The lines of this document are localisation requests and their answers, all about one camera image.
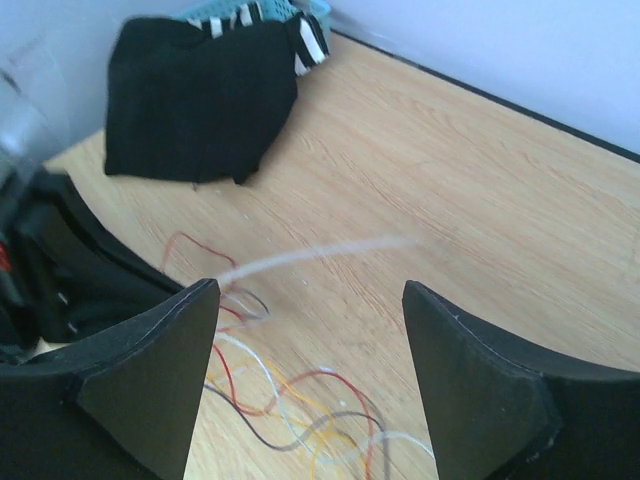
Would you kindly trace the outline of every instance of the white wall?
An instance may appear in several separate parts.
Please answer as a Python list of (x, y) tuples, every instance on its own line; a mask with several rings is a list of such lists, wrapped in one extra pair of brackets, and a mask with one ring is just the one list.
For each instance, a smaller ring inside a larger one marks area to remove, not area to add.
[[(0, 68), (70, 145), (103, 124), (106, 62), (122, 20), (196, 3), (0, 0)], [(330, 3), (352, 36), (640, 153), (637, 0)]]

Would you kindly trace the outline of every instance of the wooden surface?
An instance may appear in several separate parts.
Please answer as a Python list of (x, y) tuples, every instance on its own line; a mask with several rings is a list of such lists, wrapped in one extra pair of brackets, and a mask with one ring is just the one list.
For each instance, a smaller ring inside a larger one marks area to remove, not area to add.
[[(235, 335), (287, 376), (318, 366), (344, 374), (388, 428), (419, 439), (428, 433), (402, 320), (408, 279), (544, 346), (640, 369), (640, 166), (339, 38), (330, 62), (299, 83), (288, 126), (246, 187), (107, 179), (101, 134), (52, 168), (66, 168), (105, 226), (155, 266), (176, 230), (240, 263), (381, 234), (418, 238), (416, 247), (243, 281), (273, 319)], [(168, 273), (190, 283), (226, 267), (180, 241)], [(246, 359), (220, 346), (232, 364)], [(210, 363), (219, 376), (218, 359)], [(255, 406), (268, 398), (253, 364), (237, 388)], [(310, 380), (300, 391), (332, 409), (360, 409), (337, 381)], [(277, 418), (255, 425), (274, 442), (291, 441)], [(341, 428), (366, 438), (362, 421)], [(382, 478), (380, 452), (373, 478)], [(437, 478), (433, 460), (410, 443), (393, 440), (391, 457), (392, 478)], [(187, 479), (299, 480), (309, 464), (304, 452), (263, 447), (204, 393)], [(357, 462), (341, 471), (363, 478)], [(318, 478), (336, 475), (318, 468)]]

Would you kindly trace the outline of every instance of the black cloth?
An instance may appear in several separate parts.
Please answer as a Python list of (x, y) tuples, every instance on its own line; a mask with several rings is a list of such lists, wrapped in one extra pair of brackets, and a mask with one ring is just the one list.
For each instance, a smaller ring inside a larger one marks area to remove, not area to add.
[(278, 21), (214, 38), (187, 22), (128, 20), (109, 61), (105, 173), (244, 183), (297, 98), (295, 55)]

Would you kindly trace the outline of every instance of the turquoise plastic basket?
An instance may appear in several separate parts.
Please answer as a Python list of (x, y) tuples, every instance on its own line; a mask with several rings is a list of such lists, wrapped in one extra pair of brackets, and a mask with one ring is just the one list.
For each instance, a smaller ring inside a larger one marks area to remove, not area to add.
[[(196, 7), (190, 8), (186, 12), (177, 16), (180, 19), (190, 20), (205, 20), (209, 17), (227, 17), (231, 15), (240, 5), (247, 3), (249, 0), (210, 0), (202, 3)], [(258, 0), (260, 8), (262, 9), (262, 15), (265, 20), (280, 20), (285, 21), (293, 17), (300, 11), (295, 5), (291, 4), (290, 0)], [(322, 34), (327, 42), (327, 46), (330, 45), (331, 24), (329, 15), (331, 14), (331, 7), (323, 0), (305, 0), (296, 1), (300, 5), (308, 5), (310, 12), (314, 17), (318, 19), (320, 27), (322, 27)]]

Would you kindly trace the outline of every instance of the striped fabric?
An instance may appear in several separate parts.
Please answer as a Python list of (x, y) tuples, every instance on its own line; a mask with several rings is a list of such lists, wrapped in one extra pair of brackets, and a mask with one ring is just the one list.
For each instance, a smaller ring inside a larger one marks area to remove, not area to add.
[[(208, 20), (188, 22), (203, 31), (211, 32), (211, 36), (217, 38), (230, 30), (248, 27), (262, 20), (260, 4), (250, 2), (240, 5), (229, 18), (210, 17)], [(293, 67), (298, 77), (306, 75), (329, 57), (322, 28), (313, 15), (300, 12), (287, 20), (284, 26), (295, 52)]]

